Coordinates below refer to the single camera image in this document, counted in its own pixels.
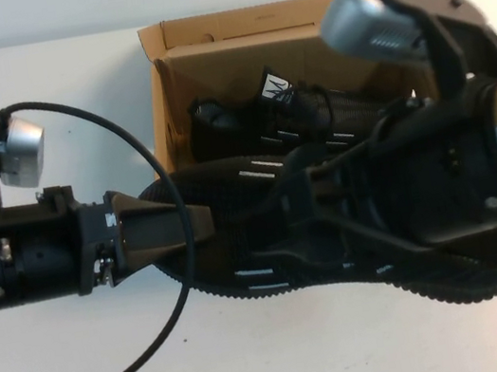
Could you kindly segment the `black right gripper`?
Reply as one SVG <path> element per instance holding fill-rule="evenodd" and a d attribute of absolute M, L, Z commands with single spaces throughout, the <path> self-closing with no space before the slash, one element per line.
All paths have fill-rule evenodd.
<path fill-rule="evenodd" d="M 284 209 L 319 203 L 329 219 L 250 231 L 255 261 L 294 274 L 410 260 L 497 230 L 495 82 L 387 116 L 355 148 L 318 165 L 285 167 Z"/>

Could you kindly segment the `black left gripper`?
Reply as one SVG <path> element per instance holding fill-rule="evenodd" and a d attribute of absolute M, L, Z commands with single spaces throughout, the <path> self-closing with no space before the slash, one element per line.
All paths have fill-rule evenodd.
<path fill-rule="evenodd" d="M 207 206 L 177 207 L 119 193 L 103 203 L 72 202 L 55 215 L 27 221 L 11 236 L 20 301 L 117 287 L 186 249 L 188 241 L 201 243 L 214 234 Z"/>

